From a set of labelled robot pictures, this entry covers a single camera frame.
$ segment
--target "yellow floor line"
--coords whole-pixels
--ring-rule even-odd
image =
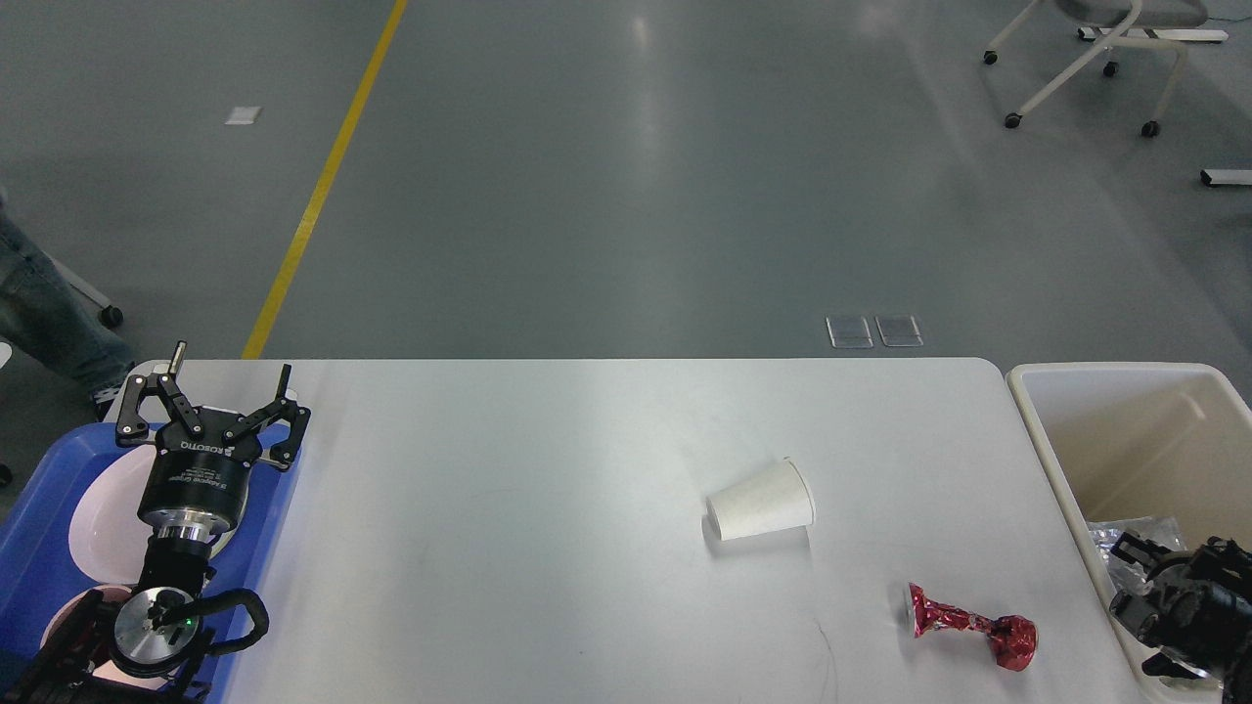
[[[387,26],[383,28],[383,34],[378,38],[378,44],[374,45],[374,54],[369,58],[366,74],[361,76],[361,85],[357,86],[357,94],[352,98],[348,114],[343,118],[343,124],[339,125],[339,134],[334,138],[331,154],[326,158],[326,165],[322,167],[322,175],[318,177],[317,185],[313,187],[313,195],[309,197],[309,204],[304,208],[304,214],[300,215],[300,224],[295,228],[292,244],[287,248],[283,264],[278,267],[278,276],[274,277],[274,283],[269,287],[269,296],[265,297],[265,304],[260,307],[260,314],[257,316],[257,322],[252,326],[248,344],[244,346],[243,355],[240,355],[243,360],[259,360],[260,353],[265,349],[269,333],[274,329],[274,321],[278,319],[278,311],[283,307],[283,301],[287,298],[287,289],[290,288],[292,279],[295,278],[295,269],[300,266],[304,248],[308,247],[313,228],[317,227],[317,219],[322,214],[322,205],[326,204],[326,197],[331,193],[334,177],[339,173],[339,164],[343,162],[343,155],[348,152],[352,133],[357,130],[361,111],[366,109],[366,103],[369,100],[369,91],[374,86],[374,79],[378,78],[378,69],[383,65],[387,49],[391,46],[392,36],[396,35],[396,26],[399,25],[399,19],[404,14],[407,4],[408,0],[396,0],[396,5],[392,6],[391,16],[387,18]]]

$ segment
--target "floor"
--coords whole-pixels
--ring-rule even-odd
[[[140,358],[238,357],[392,8],[0,1],[11,217]],[[1249,397],[1252,192],[1197,177],[1252,167],[1252,21],[1211,23],[1148,140],[1142,51],[1004,129],[1085,46],[1044,9],[983,65],[1017,11],[412,0],[263,356],[1189,361]],[[833,349],[836,313],[925,346]],[[0,515],[90,420],[5,366]]]

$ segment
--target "red candy wrapper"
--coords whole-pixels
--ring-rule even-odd
[[[994,621],[964,609],[926,599],[921,588],[909,582],[909,605],[913,614],[913,638],[928,630],[977,630],[987,634],[995,664],[1022,671],[1034,658],[1039,635],[1034,621],[1024,616],[1000,616]]]

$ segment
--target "trash bin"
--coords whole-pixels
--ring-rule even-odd
[[[1008,385],[1057,501],[1107,605],[1114,589],[1087,521],[1174,516],[1188,549],[1209,536],[1252,544],[1252,412],[1206,365],[1023,365]],[[1153,651],[1113,624],[1144,694],[1217,701],[1139,670]]]

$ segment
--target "jeans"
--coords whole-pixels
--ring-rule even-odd
[[[0,204],[0,337],[90,392],[119,385],[134,353],[79,306],[48,258]]]

